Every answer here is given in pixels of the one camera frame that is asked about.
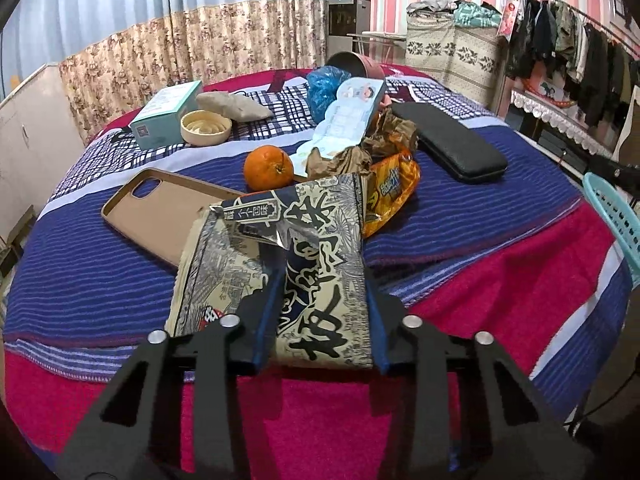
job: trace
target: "teal plastic basket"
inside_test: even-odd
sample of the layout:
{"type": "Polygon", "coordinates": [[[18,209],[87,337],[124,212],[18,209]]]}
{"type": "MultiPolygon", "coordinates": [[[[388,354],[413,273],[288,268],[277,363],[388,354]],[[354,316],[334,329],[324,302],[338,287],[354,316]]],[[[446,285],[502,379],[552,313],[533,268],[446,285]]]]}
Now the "teal plastic basket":
{"type": "Polygon", "coordinates": [[[625,253],[634,288],[640,285],[640,220],[606,180],[587,173],[582,180],[584,194],[602,219],[609,225],[625,253]]]}

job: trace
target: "orange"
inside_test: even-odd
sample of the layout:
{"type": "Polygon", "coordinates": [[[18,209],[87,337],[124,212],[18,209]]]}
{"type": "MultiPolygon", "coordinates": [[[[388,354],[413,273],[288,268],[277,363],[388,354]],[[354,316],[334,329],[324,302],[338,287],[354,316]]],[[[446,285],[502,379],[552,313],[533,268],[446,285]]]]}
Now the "orange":
{"type": "Polygon", "coordinates": [[[254,191],[285,187],[293,181],[293,164],[289,155],[276,146],[261,146],[247,155],[244,180],[254,191]]]}

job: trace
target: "floral curtain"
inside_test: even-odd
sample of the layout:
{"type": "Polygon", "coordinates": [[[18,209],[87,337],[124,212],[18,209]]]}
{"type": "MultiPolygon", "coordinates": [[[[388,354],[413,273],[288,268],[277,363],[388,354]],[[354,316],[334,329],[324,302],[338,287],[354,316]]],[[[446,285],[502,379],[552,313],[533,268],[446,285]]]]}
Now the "floral curtain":
{"type": "Polygon", "coordinates": [[[66,58],[60,75],[84,143],[165,86],[324,63],[327,12],[324,0],[199,7],[139,23],[66,58]]]}

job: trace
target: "teal box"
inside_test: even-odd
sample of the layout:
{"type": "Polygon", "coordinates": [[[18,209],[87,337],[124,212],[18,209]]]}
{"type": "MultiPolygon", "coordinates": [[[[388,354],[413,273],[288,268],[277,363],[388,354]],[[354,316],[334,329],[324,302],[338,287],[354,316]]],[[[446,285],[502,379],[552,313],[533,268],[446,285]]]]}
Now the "teal box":
{"type": "Polygon", "coordinates": [[[188,112],[198,110],[196,95],[202,92],[202,81],[167,86],[151,98],[129,126],[141,150],[153,150],[184,142],[180,120],[188,112]]]}

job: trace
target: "white cabinet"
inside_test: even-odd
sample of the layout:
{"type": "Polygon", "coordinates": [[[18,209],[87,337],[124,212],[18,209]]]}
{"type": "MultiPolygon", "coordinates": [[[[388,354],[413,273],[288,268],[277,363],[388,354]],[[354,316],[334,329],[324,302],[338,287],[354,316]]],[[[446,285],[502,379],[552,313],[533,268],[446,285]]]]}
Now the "white cabinet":
{"type": "Polygon", "coordinates": [[[45,65],[0,104],[0,236],[42,210],[83,150],[58,67],[45,65]]]}

